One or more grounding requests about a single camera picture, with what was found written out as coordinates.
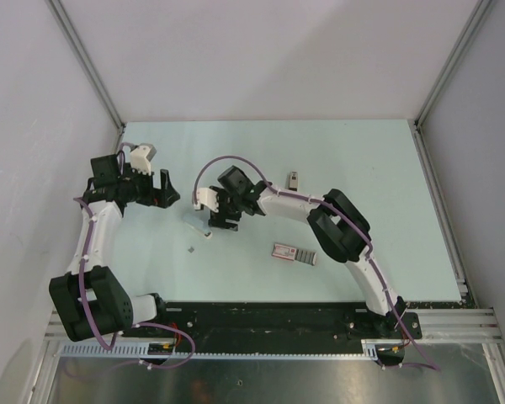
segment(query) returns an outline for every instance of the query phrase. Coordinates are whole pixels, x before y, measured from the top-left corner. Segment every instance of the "cable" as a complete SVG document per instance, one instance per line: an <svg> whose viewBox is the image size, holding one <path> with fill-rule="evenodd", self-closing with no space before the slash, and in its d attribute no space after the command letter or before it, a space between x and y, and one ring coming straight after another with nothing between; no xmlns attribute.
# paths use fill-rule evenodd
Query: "cable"
<svg viewBox="0 0 505 404"><path fill-rule="evenodd" d="M128 141L122 141L120 143L120 148L118 149L118 164L120 165L120 174L124 173L124 164L125 164L124 147L129 147L131 150L133 150L136 148L136 145L133 143L129 143Z"/></svg>
<svg viewBox="0 0 505 404"><path fill-rule="evenodd" d="M189 341L189 344L191 345L191 352L189 353L189 355L187 355L187 357L184 360L177 362L176 364L167 364L167 365L151 364L151 366L153 368L155 368L155 369L175 369L175 368L181 366L182 364L186 364L187 362L189 362L191 360L191 358L193 358L194 352L196 352L196 344L194 343L194 340L191 338L191 336L188 335L186 332L184 332L182 330L178 330L177 328L172 328L169 326L164 326L162 324L157 324L155 322L139 322L138 325L141 327L154 327L154 328L160 328L162 330L175 332L175 333L187 338L187 340Z"/></svg>
<svg viewBox="0 0 505 404"><path fill-rule="evenodd" d="M172 326L172 328L176 328L178 330L178 324L176 324L175 322L173 322L170 325ZM174 349L175 349L182 342L182 336L181 336L181 334L178 334L177 332L174 333L174 339L176 340L176 342L174 343Z"/></svg>
<svg viewBox="0 0 505 404"><path fill-rule="evenodd" d="M426 355L426 353L423 351L423 349L415 342L415 339L412 337L412 335L410 334L410 332L407 330L406 325L404 324L404 322L402 321L400 315L396 311L395 305L393 304L393 301L391 299L391 296L390 296L388 288L387 288L387 283L386 283L383 275L381 274L380 269L376 265L375 260L371 257L371 253L372 253L372 250L373 250L373 246L372 246L371 240L343 212L341 212L340 210L338 210L337 208L335 208L333 205L328 204L326 201L321 200L321 199L309 198L309 197L307 197L305 195L292 194L290 192L285 192L285 191L282 191L282 190L279 190L279 189L275 189L272 186L272 184L268 181L268 179L265 177L265 175L263 175L263 173L260 171L260 169L254 163L250 162L249 160L247 160L244 157L232 156L232 155L221 156L221 157L214 158L213 160L211 160L210 162L208 162L207 164L205 164L202 167L202 169L200 170L199 175L197 176L196 180L194 181L194 188L193 188L193 202L194 202L194 204L196 204L197 201L198 201L197 198L196 198L196 191L198 189L199 181L200 181L200 178L202 177L202 174L204 174L205 170L207 170L208 167L211 166L213 163L219 162L220 160L226 160L226 159L239 160L241 162L245 162L246 164L248 164L250 167L252 167L252 169L254 171L257 172L257 174L260 176L260 178L262 179L262 181L266 184L266 187L271 192L273 192L274 194L282 195L282 196L287 196L287 197L294 198L294 199L304 200L304 201L307 201L309 203L315 203L315 204L319 204L319 205L322 205L322 206L326 206L329 210L331 210L331 212L333 212L335 215L337 215L338 217L340 217L344 222L346 222L346 224L349 225L352 228L352 230L354 230L363 239L363 241L366 243L366 245L368 247L368 250L365 253L365 259L367 260L368 263L370 263L370 266L372 266L372 269L375 271L375 274L378 277L378 280L380 281L383 290L385 291L384 293L385 293L385 297L387 298L387 303L388 303L389 307L392 309L392 311L393 311L393 313L395 315L396 321L398 322L399 326L401 327L401 330L406 333L406 335L408 336L409 340L412 342L413 346L415 346L416 350L428 362L428 364L417 364L417 363L415 363L415 364L414 363L402 364L402 366L397 366L397 367L425 367L425 368L441 371L441 369L439 368L439 366L437 366L428 357L428 355Z"/></svg>
<svg viewBox="0 0 505 404"><path fill-rule="evenodd" d="M86 204L86 202L84 202L81 198L75 198L73 200L78 202L82 206L82 208L85 209L86 213L88 213L88 232L86 233L86 239L84 241L84 246L82 247L81 261L78 265L78 289L81 295L82 308L84 309L84 313L86 313L86 319L88 320L90 329L93 332L93 336L95 337L95 339L98 340L98 343L101 345L101 347L103 347L103 349L110 351L112 350L112 348L114 348L114 345L116 344L116 338L118 337L118 333L117 332L114 333L114 335L112 336L112 340L110 341L110 345L108 345L105 342L103 336L101 335L101 332L99 332L98 330L98 326L95 323L95 320L93 319L92 311L90 310L90 305L88 303L88 298L86 296L86 286L84 285L84 269L87 262L86 256L88 254L88 249L90 247L90 241L92 240L93 227L94 227L93 212Z"/></svg>

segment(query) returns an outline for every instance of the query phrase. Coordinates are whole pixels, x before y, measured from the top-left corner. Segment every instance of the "aluminum frame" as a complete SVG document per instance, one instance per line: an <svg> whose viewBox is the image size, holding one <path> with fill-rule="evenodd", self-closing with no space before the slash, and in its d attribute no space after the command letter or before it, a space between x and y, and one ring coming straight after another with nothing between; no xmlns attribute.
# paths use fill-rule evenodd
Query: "aluminum frame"
<svg viewBox="0 0 505 404"><path fill-rule="evenodd" d="M107 114L109 114L109 117L114 122L116 128L120 130L124 126L124 123L120 118L120 114L118 113L112 98L109 96L109 92L104 86L103 80L101 79L101 76L99 76L95 65L92 63L92 59L90 59L86 48L82 44L73 22L69 18L69 15L67 15L66 9L60 0L45 0L45 2L49 6L49 10L52 15L55 17L56 23L61 28L61 32L66 37L73 54L75 54L75 57L86 73L86 78L92 85L93 90L101 101L101 104L106 109Z"/></svg>
<svg viewBox="0 0 505 404"><path fill-rule="evenodd" d="M419 315L423 340L427 345L457 343L481 344L486 355L498 399L505 403L505 347L501 330L493 309L427 309L415 310ZM170 342L170 339L132 339L118 338L114 350L102 352L97 342L91 340L71 343L57 313L53 313L45 333L44 346L40 355L41 364L35 379L31 395L25 400L29 404L45 404L51 393L52 382L61 356L75 358L129 358L136 359L142 347L149 342ZM364 340L363 355L353 357L345 355L321 356L295 355L274 358L266 355L195 355L195 359L316 359L316 360L373 360L374 352L370 351L375 343L386 343L385 340Z"/></svg>
<svg viewBox="0 0 505 404"><path fill-rule="evenodd" d="M439 227L444 237L449 260L453 266L454 276L456 277L457 282L464 284L467 281L466 271L464 269L458 243L455 239L453 227L451 226L451 220L449 219L449 214L447 212L444 194L440 188L438 177L433 168L432 159L430 158L430 154L428 153L427 147L424 143L422 132L418 129L415 123L408 121L408 124L410 125L413 142L415 144L419 161L421 162L421 167L423 168L424 179L428 186L428 192L430 193L434 210L436 211L436 216L438 217Z"/></svg>
<svg viewBox="0 0 505 404"><path fill-rule="evenodd" d="M460 36L456 40L453 50L449 54L449 57L442 67L436 82L432 86L432 90L428 94L419 114L417 114L416 122L418 127L422 127L424 122L427 120L427 117L430 115L430 111L438 101L445 89L445 86L449 83L450 78L455 73L456 68L462 61L462 58L468 51L471 42L476 37L479 28L486 20L486 17L495 3L496 0L479 0L477 5L473 8L473 12L468 18L468 21L465 23Z"/></svg>

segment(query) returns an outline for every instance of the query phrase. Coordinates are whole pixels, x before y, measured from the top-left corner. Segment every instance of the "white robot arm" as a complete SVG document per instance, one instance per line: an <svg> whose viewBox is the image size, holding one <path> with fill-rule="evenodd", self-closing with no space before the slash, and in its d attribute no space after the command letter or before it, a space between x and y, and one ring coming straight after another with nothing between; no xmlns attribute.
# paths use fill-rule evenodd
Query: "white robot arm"
<svg viewBox="0 0 505 404"><path fill-rule="evenodd" d="M210 187L197 190L196 210L206 206L211 210L210 226L237 230L237 224L244 211L249 215L277 215L295 221L301 221L312 227L322 249L326 254L345 263L353 278L363 291L366 305L370 311L386 316L391 307L386 301L385 288L375 269L370 264L373 256L366 253L366 245L344 222L333 221L332 213L314 202L326 200L330 205L352 216L352 222L362 227L368 236L368 222L344 196L333 189L324 197L303 195L276 185L267 188L263 182L253 185L245 173L237 167L231 167L220 177L223 188ZM398 294L387 286L392 302L399 300Z"/></svg>
<svg viewBox="0 0 505 404"><path fill-rule="evenodd" d="M93 177L76 199L82 206L77 250L66 274L50 281L50 297L72 341L151 320L162 303L157 294L129 297L109 268L110 257L127 204L166 209L179 194L167 170L160 172L161 189L153 187L152 145L134 146L130 162L124 162L121 153L92 159Z"/></svg>

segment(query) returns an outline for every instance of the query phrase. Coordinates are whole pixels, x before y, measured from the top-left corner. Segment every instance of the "metal floor panel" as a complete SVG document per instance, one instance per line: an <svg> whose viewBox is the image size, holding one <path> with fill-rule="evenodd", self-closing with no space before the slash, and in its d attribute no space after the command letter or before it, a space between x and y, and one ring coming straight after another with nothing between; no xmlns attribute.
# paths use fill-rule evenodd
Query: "metal floor panel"
<svg viewBox="0 0 505 404"><path fill-rule="evenodd" d="M90 381L123 359L61 359L49 403L498 403L481 345L425 347L442 373L382 371L369 361L192 360L173 370L131 365ZM419 360L413 349L407 361Z"/></svg>

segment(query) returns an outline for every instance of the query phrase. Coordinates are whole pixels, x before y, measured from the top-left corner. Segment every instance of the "purple cable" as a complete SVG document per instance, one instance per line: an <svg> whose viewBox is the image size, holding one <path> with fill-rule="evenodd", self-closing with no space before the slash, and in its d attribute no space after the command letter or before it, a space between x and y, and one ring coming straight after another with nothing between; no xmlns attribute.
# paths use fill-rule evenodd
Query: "purple cable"
<svg viewBox="0 0 505 404"><path fill-rule="evenodd" d="M165 364L153 364L151 362L146 362L143 359L126 360L124 362L120 362L118 364L115 364L114 366L110 366L109 368L103 370L102 372L98 372L98 373L93 374L93 375L73 375L67 369L67 362L65 362L63 364L63 371L66 374L66 376L70 377L72 379L90 380L90 379L95 379L95 378L98 378L98 377L103 377L103 376L107 375L108 373L110 373L110 372L112 372L112 371L114 371L116 369L119 369L119 368L124 367L124 366L128 366L130 364L143 364L146 367L149 367L149 369L175 369L175 368L177 368L177 367L179 367L179 366L181 366L181 365L189 362L191 360L191 358L193 358L194 352L196 351L196 344L194 343L194 340L191 338L191 336L188 335L186 332L178 330L177 328L164 326L162 324L156 324L155 322L140 322L138 325L141 326L141 327L161 328L162 330L171 331L171 332L174 332L174 333L177 333L177 334L180 334L180 335L184 336L185 338L187 338L189 340L189 343L191 344L191 352L189 353L189 355L187 355L187 357L185 359L181 360L180 362L177 362L176 364L166 364L166 365ZM172 358L172 355L169 354L167 360L170 360L171 358Z"/></svg>
<svg viewBox="0 0 505 404"><path fill-rule="evenodd" d="M84 202L81 198L75 198L74 200L76 202L78 202L82 206L83 209L86 210L86 213L88 213L88 219L89 219L88 232L86 233L86 239L84 241L84 246L82 247L82 257L81 257L81 260L79 263L79 268L78 268L78 289L79 289L79 292L81 295L82 308L84 309L84 313L86 314L86 318L88 320L88 324L90 326L90 329L92 330L93 335L98 340L99 344L101 345L101 347L103 347L103 349L110 351L110 350L112 350L112 348L116 344L116 338L118 337L118 333L117 332L114 333L114 335L112 336L112 340L110 342L110 345L108 345L105 342L105 340L103 339L103 336L101 335L101 333L98 330L98 326L95 323L95 320L93 319L93 314L90 309L90 305L88 303L88 297L86 296L86 285L84 284L84 270L85 270L85 265L86 265L86 260L84 259L84 256L86 256L86 254L88 253L90 241L92 240L93 228L95 226L94 222L92 221L93 212L89 208L89 206L86 204L86 202ZM163 326L162 324L156 324L156 323L152 323L152 322L143 322L143 323L140 323L139 325L141 325L143 327L161 328L163 330L175 332L177 334L180 334L180 335L186 337L189 340L189 342L191 343L191 353L187 356L187 358L185 358L181 362L178 362L177 364L173 364L173 365L169 365L169 366L160 366L160 365L153 364L152 367L155 367L157 369L174 369L174 368L177 368L178 366L181 366L182 364L185 364L193 357L196 346L194 344L194 340L186 332L183 332L183 331L178 330L173 327ZM116 366L113 366L109 369L109 371L111 371L113 369L117 369L121 366L124 366L125 364L127 364L127 363L124 362L123 364L118 364Z"/></svg>
<svg viewBox="0 0 505 404"><path fill-rule="evenodd" d="M93 319L92 311L90 310L90 305L88 303L88 297L86 296L86 286L84 285L84 269L86 265L86 259L84 258L86 254L88 254L88 249L90 247L90 241L92 240L93 234L93 212L89 208L89 206L84 202L81 198L73 199L78 202L83 209L85 209L86 213L88 213L88 232L86 233L86 240L84 241L84 246L82 247L82 257L81 261L78 265L78 289L81 295L81 303L84 312L86 313L86 318L88 320L88 324L90 325L90 329L92 330L93 336L98 340L98 343L103 347L103 349L110 351L116 344L116 338L118 337L118 333L115 332L112 336L112 340L110 341L110 345L108 345L101 332L98 330L97 324L95 324L95 320Z"/></svg>
<svg viewBox="0 0 505 404"><path fill-rule="evenodd" d="M376 276L380 280L381 287L385 290L385 297L387 298L387 303L389 304L389 307L393 310L393 314L395 315L396 322L398 322L398 324L401 326L402 331L406 334L406 337L410 340L410 342L415 347L415 349L421 354L421 356L424 358L424 360L426 360L429 363L428 365L426 365L426 364L405 364L406 366L404 366L404 364L403 364L402 366L408 367L409 365L412 365L412 367L416 367L416 366L422 365L424 367L429 367L431 369L434 369L434 370L440 372L441 369L439 368L439 366L437 366L434 363L434 361L431 360L428 357L428 355L423 351L423 348L421 348L421 346L415 342L415 339L413 339L411 333L408 331L406 324L404 324L404 322L401 319L401 316L398 314L398 311L396 311L395 305L393 304L393 300L391 300L391 295L387 292L387 283L386 283L384 277L381 275L381 271L378 268L378 266L376 265L375 260L370 257L368 252L365 254L365 257L366 257L366 260L372 266L372 269L374 270Z"/></svg>
<svg viewBox="0 0 505 404"><path fill-rule="evenodd" d="M133 150L134 148L136 148L136 145L133 143L129 143L128 141L122 141L120 143L120 148L118 150L118 162L120 165L120 173L124 172L124 163L125 163L124 147L129 147L131 150Z"/></svg>
<svg viewBox="0 0 505 404"><path fill-rule="evenodd" d="M144 362L143 364L145 364L146 366L151 365L152 368L155 368L155 369L175 369L175 368L181 366L182 364L186 364L187 362L189 362L191 360L191 358L193 358L194 352L196 351L196 344L194 343L194 340L191 338L191 336L188 335L186 332L178 330L177 328L163 326L162 324L157 324L155 322L139 322L138 325L141 327L161 328L162 330L175 332L179 335L186 337L189 340L189 343L191 344L191 352L189 353L189 355L187 355L187 357L184 360L177 362L176 364L168 364L165 366L163 364L146 364L146 362Z"/></svg>
<svg viewBox="0 0 505 404"><path fill-rule="evenodd" d="M239 157L239 156L221 156L221 157L217 157L217 158L214 158L213 160L211 160L205 166L202 167L202 169L200 170L200 173L199 173L198 177L194 181L194 189L193 189L193 202L194 202L194 204L196 204L197 201L198 201L197 198L196 198L196 190L197 190L197 188L199 186L199 181L200 181L200 177L202 177L202 174L204 174L205 170L207 170L208 167L211 166L211 164L213 164L214 162L219 162L220 160L226 160L226 159L239 160L241 162L245 162L246 164L248 164L250 167L252 167L252 169L254 171L256 171L258 173L258 175L260 176L260 178L262 179L262 181L266 184L267 188L271 192L273 192L274 194L282 195L282 196L287 196L287 197L294 198L294 199L304 200L304 201L307 201L309 203L315 203L315 204L319 204L319 205L322 205L322 206L326 206L329 210L331 210L331 212L333 212L335 215L337 215L338 217L340 217L344 222L346 222L346 224L348 224L352 228L352 230L354 230L357 234L359 234L359 236L363 239L363 241L366 243L366 245L369 248L367 250L366 254L365 254L365 258L370 263L370 265L372 266L373 270L376 273L376 276L380 280L381 286L382 286L382 288L385 291L385 297L387 298L387 303L389 304L389 307L392 309L393 313L395 314L396 321L401 326L401 329L406 333L407 337L410 339L410 341L412 342L412 344L416 348L416 350L429 363L429 364L417 364L417 363L415 363L415 364L414 363L403 364L402 367L425 367L425 368L430 368L430 369L434 369L434 370L437 370L437 371L441 371L441 369L439 368L439 366L437 366L428 357L428 355L426 355L426 353L422 350L422 348L416 343L415 339L412 337L412 335L410 334L410 332L407 330L406 325L404 324L404 322L402 321L400 315L396 311L395 305L393 304L393 301L391 300L391 296L389 295L389 293L387 291L387 283L386 283L384 277L382 276L380 269L377 267L374 259L372 259L372 257L370 256L370 254L372 253L372 250L373 250L372 242L370 241L370 239L343 212L341 212L340 210L338 210L337 208L335 208L333 205L328 204L326 201L321 200L321 199L309 198L309 197L307 197L305 195L292 194L290 192L285 192L285 191L280 191L280 190L275 189L271 185L271 183L268 181L268 179L266 178L266 176L263 175L263 173L260 171L260 169L254 163L248 161L244 157Z"/></svg>

